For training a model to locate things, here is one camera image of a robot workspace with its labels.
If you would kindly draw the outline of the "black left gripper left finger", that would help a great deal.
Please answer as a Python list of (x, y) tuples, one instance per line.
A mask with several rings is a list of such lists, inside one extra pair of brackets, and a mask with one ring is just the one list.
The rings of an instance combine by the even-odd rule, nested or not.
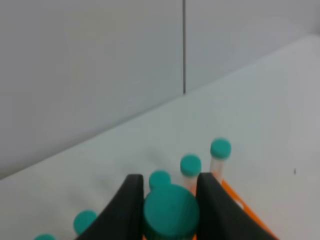
[(144, 178), (129, 174), (113, 199), (78, 240), (141, 240)]

